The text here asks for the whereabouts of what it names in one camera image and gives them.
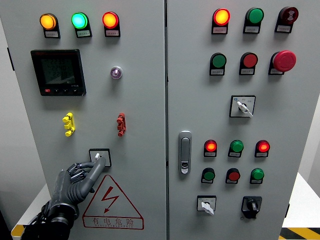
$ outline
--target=red indicator light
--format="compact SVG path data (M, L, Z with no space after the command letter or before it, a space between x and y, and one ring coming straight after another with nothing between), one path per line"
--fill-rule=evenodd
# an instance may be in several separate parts
M258 63L258 57L255 54L249 53L243 59L243 64L247 68L252 68Z
M219 8L213 14L213 21L219 26L226 25L230 20L230 12L226 8Z
M208 151L208 152L214 152L217 150L217 143L216 141L214 140L208 140L205 142L205 149Z
M289 50L278 52L273 58L273 66L280 72L290 71L296 64L296 55Z
M280 11L280 18L284 24L293 24L297 20L298 16L299 12L295 7L287 6Z
M228 178L231 181L237 181L240 178L240 174L238 172L232 172L232 173L229 174Z
M107 29L114 29L119 23L118 15L113 11L103 14L102 22Z
M266 140L261 140L257 143L257 149L261 153L266 153L270 149L270 144Z

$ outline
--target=green push button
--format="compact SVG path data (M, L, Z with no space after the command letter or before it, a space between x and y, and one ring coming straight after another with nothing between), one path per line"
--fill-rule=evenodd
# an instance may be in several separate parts
M251 177L255 180L261 180L265 176L264 171L261 168L253 169L251 172Z
M203 175L203 177L205 178L205 180L211 181L215 178L215 174L211 171L208 171Z
M240 140L235 140L230 144L230 148L235 153L240 153L244 149L244 144Z
M247 19L253 23L258 24L264 19L264 11L260 8L251 8L248 11Z
M216 68L222 68L224 65L226 65L226 63L227 63L227 58L223 54L218 54L214 56L212 59L212 64Z

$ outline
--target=lightning bolt symbol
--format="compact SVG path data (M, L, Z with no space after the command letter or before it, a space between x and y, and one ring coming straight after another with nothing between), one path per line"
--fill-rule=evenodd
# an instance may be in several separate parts
M106 200L110 200L113 199L113 201L111 202L111 204L109 205L108 208L106 208L104 210L104 213L107 213L109 211L109 208L112 206L112 204L114 204L114 202L118 199L119 196L113 196L113 197L108 197L108 194L112 191L112 189L114 189L112 186L109 187L109 189L106 191L105 195L103 196L101 201L106 201Z

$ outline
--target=white wall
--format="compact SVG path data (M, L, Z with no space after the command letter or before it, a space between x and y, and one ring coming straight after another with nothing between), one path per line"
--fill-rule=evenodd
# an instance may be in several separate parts
M299 173L320 196L320 97L315 108L309 135L302 155Z
M0 57L0 210L11 230L46 182L1 20Z

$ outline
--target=digital meter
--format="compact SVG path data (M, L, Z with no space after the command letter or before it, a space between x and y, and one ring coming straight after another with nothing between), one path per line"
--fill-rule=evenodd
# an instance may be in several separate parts
M86 86L79 49L32 50L42 96L84 96Z

